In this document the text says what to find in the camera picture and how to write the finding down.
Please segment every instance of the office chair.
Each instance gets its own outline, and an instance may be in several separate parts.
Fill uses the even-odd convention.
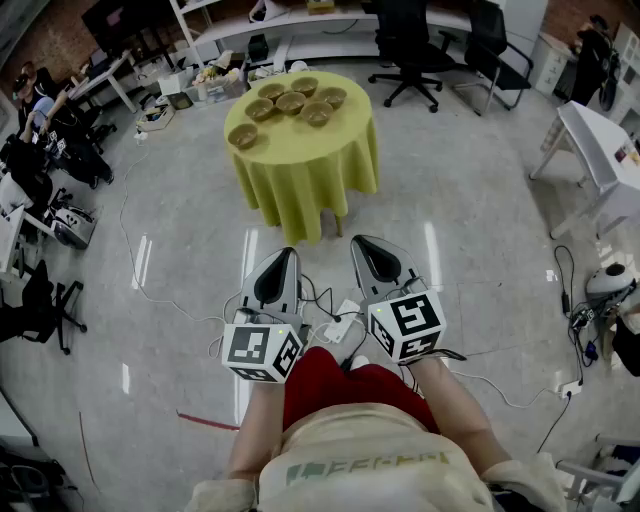
[[[374,84],[378,78],[402,82],[384,100],[385,107],[390,107],[396,96],[407,87],[415,87],[433,103],[429,110],[437,112],[438,102],[423,84],[435,85],[436,91],[441,91],[442,82],[423,78],[422,73],[440,73],[454,69],[457,64],[446,51],[449,43],[457,41],[457,38],[441,31],[444,36],[442,48],[429,44],[427,0],[374,0],[374,4],[380,23],[380,30],[376,35],[380,57],[396,64],[400,68],[400,74],[374,74],[369,77],[369,82]]]
[[[71,298],[74,290],[82,291],[84,285],[74,281],[71,287],[65,291],[65,286],[58,283],[55,299],[51,300],[51,293],[54,285],[49,281],[47,265],[40,261],[38,266],[31,272],[29,282],[22,290],[22,306],[12,308],[2,304],[0,308],[0,325],[2,331],[0,341],[6,341],[14,336],[22,336],[29,341],[46,343],[54,330],[58,331],[58,342],[60,350],[65,355],[71,354],[71,350],[64,346],[62,337],[62,320],[67,320],[80,329],[80,332],[87,332],[87,326],[76,321],[65,311],[65,307]],[[24,334],[35,331],[38,335],[33,338]]]
[[[106,139],[111,132],[118,130],[118,127],[115,124],[101,124],[99,126],[94,126],[94,123],[101,114],[102,107],[91,107],[89,110],[83,112],[83,119],[81,121],[86,129],[87,138],[91,144],[97,148],[98,154],[100,155],[104,153],[100,143]]]
[[[465,87],[475,86],[481,86],[487,89],[489,95],[487,96],[483,109],[479,110],[473,107],[473,110],[479,116],[483,115],[489,108],[491,100],[494,97],[493,93],[496,86],[503,91],[520,91],[513,105],[507,104],[502,98],[496,96],[504,108],[511,110],[520,103],[520,98],[524,90],[531,89],[529,75],[533,69],[533,61],[507,41],[504,15],[502,14],[500,6],[488,0],[478,0],[472,4],[469,18],[471,20],[471,35],[464,60],[471,70],[491,80],[491,87],[487,87],[484,82],[474,82],[454,85],[452,89],[457,91]],[[509,66],[509,64],[500,59],[499,55],[503,53],[507,47],[511,48],[527,61],[528,69],[525,76],[522,76]]]

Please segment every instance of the floor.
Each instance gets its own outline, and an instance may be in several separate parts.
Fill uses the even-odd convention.
[[[532,183],[526,176],[554,117],[549,101],[532,91],[515,111],[494,105],[479,118],[445,87],[437,95],[438,114],[430,114],[411,91],[385,109],[382,101],[393,85],[367,82],[379,72],[374,63],[316,67],[354,79],[370,95],[380,190],[374,196],[349,193],[344,238],[336,236],[330,212],[323,213],[322,241],[296,246],[303,272],[319,289],[333,287],[336,308],[344,298],[359,301],[350,239],[359,233],[383,237],[407,249],[441,292],[446,346],[469,356],[452,368],[492,379],[520,404],[543,387],[574,380],[575,353],[547,233],[584,200],[585,191],[575,184],[580,169],[575,157],[560,154],[544,179]],[[179,112],[142,147],[133,139],[133,117],[116,110],[119,131],[105,154],[114,183],[92,192],[66,175],[56,177],[78,203],[97,208],[100,218],[86,251],[53,242],[45,251],[54,278],[84,282],[76,314],[89,332],[69,331],[69,357],[53,339],[46,345],[3,343],[0,379],[45,451],[80,488],[86,510],[181,510],[194,484],[224,474],[235,434],[176,414],[234,422],[234,378],[208,355],[221,325],[194,322],[170,304],[146,300],[132,276],[144,236],[140,279],[148,297],[175,301],[196,318],[220,315],[225,299],[240,287],[243,265],[286,245],[281,230],[265,227],[260,212],[248,209],[236,180],[223,139],[231,104]],[[127,178],[121,216],[130,252],[120,226],[124,176],[141,159]],[[614,259],[636,271],[637,227],[621,226],[597,241],[584,223],[561,242],[576,260],[576,300],[587,274]],[[313,305],[304,314],[314,326],[327,321]],[[337,358],[354,348],[359,329],[352,327],[347,339],[331,347]],[[388,364],[374,342],[362,353]],[[460,378],[517,458],[535,452],[564,406],[543,394],[532,407],[514,409],[488,384]],[[637,436],[639,400],[637,381],[599,361],[586,370],[583,392],[545,448],[558,459],[575,455],[599,432]],[[68,499],[81,509],[76,496]]]

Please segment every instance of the human arm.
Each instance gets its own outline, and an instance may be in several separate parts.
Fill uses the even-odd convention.
[[[62,108],[62,106],[67,101],[68,97],[69,96],[66,93],[66,91],[60,91],[58,93],[56,101],[53,104],[53,107],[51,107],[51,109],[47,113],[47,118],[44,120],[44,122],[42,123],[42,126],[40,127],[40,133],[44,133],[47,130],[49,130],[49,126],[51,126],[51,119],[53,119],[53,116],[55,116],[56,113],[58,112],[58,110],[60,110]]]
[[[282,437],[284,386],[256,382],[229,459],[230,479],[253,481]]]
[[[21,126],[22,133],[20,134],[20,140],[22,142],[26,142],[27,144],[31,143],[31,138],[33,137],[33,131],[31,130],[31,126],[33,124],[33,120],[35,119],[35,117],[36,117],[36,113],[34,111],[29,112],[29,115],[26,117],[24,126]]]
[[[424,358],[409,366],[429,404],[440,433],[456,443],[479,475],[510,460],[493,434],[480,404],[440,359]]]

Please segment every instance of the brick wall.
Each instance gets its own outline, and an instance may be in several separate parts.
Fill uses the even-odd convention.
[[[629,0],[549,0],[542,31],[570,44],[593,14],[607,20],[614,35],[620,22],[640,34],[640,9],[633,7]]]

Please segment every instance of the round table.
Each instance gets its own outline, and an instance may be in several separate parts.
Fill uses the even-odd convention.
[[[341,87],[344,104],[321,128],[309,126],[302,117],[278,112],[255,123],[258,138],[253,147],[240,150],[227,142],[238,179],[249,207],[260,208],[268,226],[282,225],[287,243],[316,243],[322,236],[320,211],[330,208],[340,218],[348,212],[345,190],[373,194],[378,190],[378,155],[371,102],[355,82],[333,73],[309,71],[262,80],[231,108],[224,125],[229,132],[251,123],[244,113],[258,98],[258,90],[271,82],[284,84],[303,76],[318,79],[318,90]]]

